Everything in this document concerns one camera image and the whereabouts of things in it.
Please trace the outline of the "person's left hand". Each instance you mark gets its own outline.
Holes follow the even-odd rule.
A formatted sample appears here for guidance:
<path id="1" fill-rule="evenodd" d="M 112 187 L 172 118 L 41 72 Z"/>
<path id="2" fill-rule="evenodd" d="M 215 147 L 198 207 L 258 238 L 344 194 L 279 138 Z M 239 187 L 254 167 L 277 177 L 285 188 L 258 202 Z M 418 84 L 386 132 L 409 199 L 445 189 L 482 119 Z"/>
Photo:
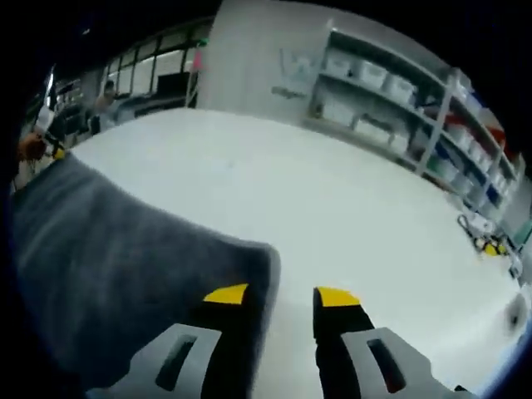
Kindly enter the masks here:
<path id="1" fill-rule="evenodd" d="M 46 152 L 44 140 L 37 134 L 29 134 L 20 140 L 17 156 L 20 161 L 40 160 Z"/>

